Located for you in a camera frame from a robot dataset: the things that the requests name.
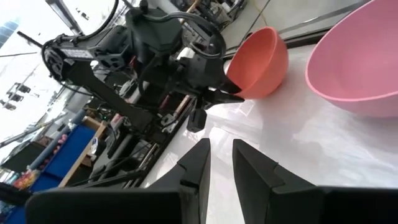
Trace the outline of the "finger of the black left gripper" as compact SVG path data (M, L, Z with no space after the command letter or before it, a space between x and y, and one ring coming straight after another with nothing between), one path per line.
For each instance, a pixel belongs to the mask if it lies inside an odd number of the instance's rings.
M241 91L240 87L237 86L227 75L222 78L221 89L228 93L239 93Z
M203 99L209 105L227 104L227 103L242 103L243 98L222 91L208 91L203 94Z

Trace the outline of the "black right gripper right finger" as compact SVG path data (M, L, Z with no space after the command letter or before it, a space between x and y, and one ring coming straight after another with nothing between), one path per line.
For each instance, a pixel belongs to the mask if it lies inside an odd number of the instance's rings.
M245 224L314 224L314 185L243 141L233 170Z

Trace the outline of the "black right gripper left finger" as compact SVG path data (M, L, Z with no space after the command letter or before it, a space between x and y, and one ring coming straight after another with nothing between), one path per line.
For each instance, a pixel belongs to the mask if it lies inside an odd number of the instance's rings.
M211 146L199 140L147 189L154 193L146 224L206 224Z

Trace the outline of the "coral red bowl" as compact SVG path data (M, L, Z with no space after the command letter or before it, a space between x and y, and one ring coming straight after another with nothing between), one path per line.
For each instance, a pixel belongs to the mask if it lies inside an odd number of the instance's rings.
M253 32L239 47L227 77L241 91L236 96L259 99L270 95L283 82L289 66L287 46L273 27Z

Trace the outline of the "pink bowl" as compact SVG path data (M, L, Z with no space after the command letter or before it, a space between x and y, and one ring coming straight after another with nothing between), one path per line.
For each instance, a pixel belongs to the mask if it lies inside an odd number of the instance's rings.
M364 116L398 116L398 0L370 0L337 23L313 49L308 87Z

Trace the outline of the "blue board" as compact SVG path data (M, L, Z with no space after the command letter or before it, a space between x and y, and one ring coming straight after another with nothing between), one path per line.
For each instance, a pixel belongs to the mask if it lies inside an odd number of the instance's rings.
M38 192L58 187L87 144L92 142L94 135L94 129L83 125L75 127L58 152L53 155L38 178L29 187L29 190Z

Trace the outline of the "wooden frame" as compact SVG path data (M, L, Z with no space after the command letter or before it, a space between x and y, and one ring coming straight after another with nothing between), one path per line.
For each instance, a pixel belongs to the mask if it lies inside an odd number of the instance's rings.
M83 119L83 124L88 126L89 128L94 128L95 134L94 136L90 139L82 153L79 155L79 157L76 159L75 163L72 165L70 170L67 172L66 176L62 179L62 181L59 183L58 187L64 187L66 184L69 182L77 168L81 165L83 162L84 158L90 154L91 147L93 145L93 141L96 138L99 138L106 130L108 123L106 121L97 121L89 116L85 116Z

